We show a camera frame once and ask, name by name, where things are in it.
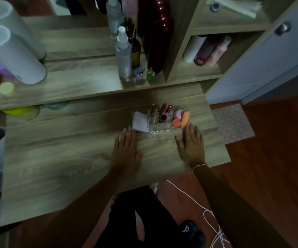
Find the bracelet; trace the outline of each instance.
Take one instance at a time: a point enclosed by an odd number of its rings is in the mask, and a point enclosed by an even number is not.
[[[192,171],[194,171],[194,169],[195,169],[197,166],[202,166],[202,165],[206,165],[206,166],[209,167],[209,165],[207,165],[207,164],[199,164],[199,165],[196,165],[196,166],[192,169]]]

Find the white door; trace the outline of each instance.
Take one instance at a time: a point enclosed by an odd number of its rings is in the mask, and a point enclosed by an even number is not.
[[[282,36],[275,29],[290,22],[291,30]],[[210,104],[241,100],[298,65],[298,0],[278,19],[260,43],[245,53],[206,94]]]

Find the white card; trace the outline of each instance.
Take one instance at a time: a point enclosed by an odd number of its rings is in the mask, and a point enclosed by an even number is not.
[[[133,129],[136,131],[141,132],[149,132],[149,121],[150,116],[140,113],[140,112],[134,112],[133,113]]]

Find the white tumbler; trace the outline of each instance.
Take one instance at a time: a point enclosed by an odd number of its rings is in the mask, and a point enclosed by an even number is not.
[[[45,56],[45,46],[34,37],[13,6],[4,0],[0,0],[0,25],[10,29],[12,34],[17,36],[37,59],[42,59]]]
[[[2,25],[0,25],[0,63],[25,84],[39,83],[47,74],[46,68],[39,60]]]
[[[192,36],[183,54],[183,60],[192,62],[206,39],[205,35]]]

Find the metal knob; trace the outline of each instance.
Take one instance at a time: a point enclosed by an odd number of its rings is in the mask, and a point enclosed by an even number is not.
[[[284,33],[289,32],[292,29],[292,25],[290,22],[283,22],[277,29],[275,30],[275,34],[278,36],[282,36]]]

